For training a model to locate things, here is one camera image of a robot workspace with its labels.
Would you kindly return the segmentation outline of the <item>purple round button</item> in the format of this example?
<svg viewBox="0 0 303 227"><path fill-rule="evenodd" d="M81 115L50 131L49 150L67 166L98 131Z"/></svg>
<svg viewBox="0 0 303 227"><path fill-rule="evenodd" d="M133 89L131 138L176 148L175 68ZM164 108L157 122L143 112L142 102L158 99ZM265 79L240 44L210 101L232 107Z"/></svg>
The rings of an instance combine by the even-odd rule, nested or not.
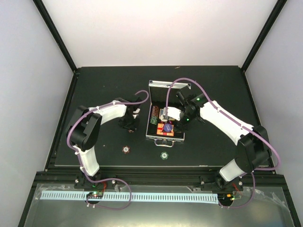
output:
<svg viewBox="0 0 303 227"><path fill-rule="evenodd" d="M169 123L164 124L163 131L165 131L165 132L171 132L172 130L173 130L173 125L172 124L169 124Z"/></svg>

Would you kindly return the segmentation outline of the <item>green poker chip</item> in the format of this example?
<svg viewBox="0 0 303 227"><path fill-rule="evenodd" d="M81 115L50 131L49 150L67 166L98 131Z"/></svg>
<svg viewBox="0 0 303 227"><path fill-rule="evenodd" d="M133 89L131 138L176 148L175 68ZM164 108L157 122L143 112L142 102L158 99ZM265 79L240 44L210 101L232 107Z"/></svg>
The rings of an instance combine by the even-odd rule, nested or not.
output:
<svg viewBox="0 0 303 227"><path fill-rule="evenodd" d="M161 159L165 160L169 157L168 153L167 152L162 152L161 155L160 155Z"/></svg>

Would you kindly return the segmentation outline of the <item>blue gold card deck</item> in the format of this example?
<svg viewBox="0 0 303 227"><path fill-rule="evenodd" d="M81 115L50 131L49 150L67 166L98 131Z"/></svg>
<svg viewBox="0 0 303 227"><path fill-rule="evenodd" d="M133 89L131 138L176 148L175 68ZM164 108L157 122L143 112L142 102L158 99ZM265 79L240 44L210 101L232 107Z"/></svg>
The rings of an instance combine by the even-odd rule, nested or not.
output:
<svg viewBox="0 0 303 227"><path fill-rule="evenodd" d="M159 119L162 121L162 122L166 122L167 119L165 118L165 111L164 109L160 109L160 112L159 112Z"/></svg>

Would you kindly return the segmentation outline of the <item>aluminium poker case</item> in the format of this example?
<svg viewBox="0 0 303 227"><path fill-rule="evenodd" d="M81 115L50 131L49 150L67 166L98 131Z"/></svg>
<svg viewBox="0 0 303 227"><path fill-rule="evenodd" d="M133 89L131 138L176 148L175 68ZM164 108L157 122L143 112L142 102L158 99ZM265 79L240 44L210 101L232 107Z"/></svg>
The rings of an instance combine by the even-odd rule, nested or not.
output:
<svg viewBox="0 0 303 227"><path fill-rule="evenodd" d="M185 140L185 133L177 128L183 111L178 92L183 88L190 89L191 84L150 80L148 87L150 110L146 138L158 147L171 148L176 142Z"/></svg>

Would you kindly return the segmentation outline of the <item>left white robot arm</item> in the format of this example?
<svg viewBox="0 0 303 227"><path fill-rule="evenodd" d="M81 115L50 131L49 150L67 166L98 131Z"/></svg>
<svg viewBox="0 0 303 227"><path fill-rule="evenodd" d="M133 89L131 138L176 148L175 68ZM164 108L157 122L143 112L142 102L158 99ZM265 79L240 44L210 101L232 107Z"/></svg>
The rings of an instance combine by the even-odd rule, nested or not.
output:
<svg viewBox="0 0 303 227"><path fill-rule="evenodd" d="M137 130L140 119L140 104L143 100L135 95L132 99L116 98L112 102L97 106L79 106L66 128L67 145L75 151L80 160L80 170L86 173L85 183L91 189L101 185L102 178L95 154L100 127L118 118L119 127L130 132Z"/></svg>

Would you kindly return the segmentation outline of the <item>red orange card deck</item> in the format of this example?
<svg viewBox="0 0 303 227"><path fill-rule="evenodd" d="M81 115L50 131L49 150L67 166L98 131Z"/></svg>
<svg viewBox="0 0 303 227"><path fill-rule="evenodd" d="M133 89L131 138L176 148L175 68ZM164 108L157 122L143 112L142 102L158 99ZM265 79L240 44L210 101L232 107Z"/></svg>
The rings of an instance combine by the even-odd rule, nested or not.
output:
<svg viewBox="0 0 303 227"><path fill-rule="evenodd" d="M156 134L157 135L162 135L162 136L174 136L174 128L173 128L173 130L171 132L165 132L165 131L163 131L164 124L165 123L158 123Z"/></svg>

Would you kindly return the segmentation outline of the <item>red black poker chip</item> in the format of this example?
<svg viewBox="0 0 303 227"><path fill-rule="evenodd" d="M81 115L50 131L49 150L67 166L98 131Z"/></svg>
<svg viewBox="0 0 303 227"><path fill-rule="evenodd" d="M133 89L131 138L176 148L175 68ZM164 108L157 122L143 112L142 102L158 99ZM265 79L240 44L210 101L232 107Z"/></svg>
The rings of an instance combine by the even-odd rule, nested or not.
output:
<svg viewBox="0 0 303 227"><path fill-rule="evenodd" d="M130 148L128 146L124 146L122 151L123 151L123 153L127 154L130 152Z"/></svg>

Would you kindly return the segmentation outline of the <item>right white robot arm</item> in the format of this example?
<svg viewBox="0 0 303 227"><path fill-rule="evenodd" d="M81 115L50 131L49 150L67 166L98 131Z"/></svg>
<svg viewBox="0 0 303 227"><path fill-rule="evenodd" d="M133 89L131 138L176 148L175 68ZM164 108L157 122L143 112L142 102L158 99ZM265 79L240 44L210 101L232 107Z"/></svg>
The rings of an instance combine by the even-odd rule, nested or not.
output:
<svg viewBox="0 0 303 227"><path fill-rule="evenodd" d="M180 114L175 117L177 130L186 130L194 119L208 121L236 145L234 159L223 166L214 177L214 183L219 190L227 190L235 178L252 173L271 158L268 134L263 126L254 127L244 123L231 113L225 112L216 101L207 101L204 94L186 96L182 88L177 91L176 97L181 103Z"/></svg>

